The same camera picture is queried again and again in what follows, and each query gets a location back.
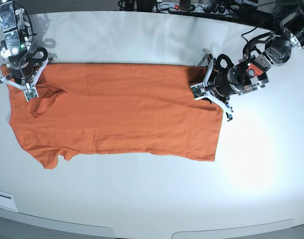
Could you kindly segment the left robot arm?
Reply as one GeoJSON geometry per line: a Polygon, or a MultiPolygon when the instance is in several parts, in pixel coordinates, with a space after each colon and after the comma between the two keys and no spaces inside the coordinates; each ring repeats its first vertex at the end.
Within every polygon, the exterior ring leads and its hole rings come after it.
{"type": "Polygon", "coordinates": [[[286,16],[279,29],[279,33],[270,31],[249,40],[243,48],[243,59],[237,65],[227,55],[219,55],[206,89],[219,99],[225,99],[264,87],[271,67],[284,65],[293,48],[304,49],[304,9],[286,16]]]}

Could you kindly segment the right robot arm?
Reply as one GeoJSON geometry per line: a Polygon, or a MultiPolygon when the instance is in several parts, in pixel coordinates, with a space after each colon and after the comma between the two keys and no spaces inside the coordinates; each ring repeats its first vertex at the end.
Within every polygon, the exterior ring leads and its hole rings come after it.
{"type": "Polygon", "coordinates": [[[36,47],[32,22],[25,8],[12,0],[0,0],[0,55],[17,84],[31,84],[48,59],[44,47],[36,47]]]}

